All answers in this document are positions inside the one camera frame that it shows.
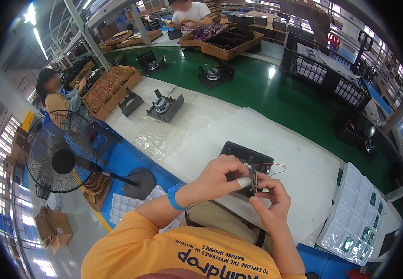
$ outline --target fluorescent light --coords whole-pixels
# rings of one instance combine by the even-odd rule
[[[37,32],[37,28],[36,28],[36,27],[34,27],[34,36],[36,37],[37,42],[39,43],[39,46],[41,46],[41,45],[42,45],[42,42],[40,41],[39,32]]]
[[[43,46],[40,46],[40,49],[42,50],[43,54],[45,55],[45,58],[48,60],[47,53],[45,52],[45,49],[43,48]]]
[[[36,25],[36,12],[34,11],[33,2],[28,6],[28,12],[25,14],[25,23],[31,21],[32,25]]]
[[[87,6],[90,4],[91,0],[88,0],[84,6],[82,7],[83,10],[85,10],[87,8]]]

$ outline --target yellow t-shirt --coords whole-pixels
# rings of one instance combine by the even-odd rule
[[[304,279],[280,275],[263,249],[227,232],[212,228],[178,227],[159,233],[136,211],[96,242],[81,266],[81,277],[135,278],[165,268],[185,268],[208,278]]]

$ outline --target hand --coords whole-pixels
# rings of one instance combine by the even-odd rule
[[[234,172],[238,178],[249,176],[248,168],[233,155],[221,154],[217,159],[211,160],[194,182],[185,185],[187,193],[193,197],[190,204],[220,198],[240,190],[237,180],[227,181],[226,174],[230,171]]]
[[[82,90],[84,88],[84,86],[87,84],[87,78],[83,78],[80,82],[79,82],[79,90]]]
[[[180,21],[178,22],[178,25],[184,25],[184,24],[187,23],[187,22],[195,23],[194,21],[195,21],[195,19],[183,17],[183,18],[180,19]]]
[[[279,179],[271,179],[266,174],[257,172],[257,180],[259,181],[257,187],[259,189],[267,188],[269,192],[257,192],[255,196],[250,198],[250,204],[259,214],[266,231],[272,234],[277,231],[280,225],[287,223],[291,198]],[[260,199],[261,197],[271,201],[269,208]]]

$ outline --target woman with black hair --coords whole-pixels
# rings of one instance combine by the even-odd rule
[[[45,68],[40,71],[37,77],[36,91],[54,124],[60,125],[69,123],[70,119],[64,119],[69,118],[67,111],[76,112],[90,121],[88,109],[82,105],[79,96],[79,93],[86,83],[87,78],[84,78],[68,95],[62,94],[59,92],[61,85],[56,72],[50,68]]]

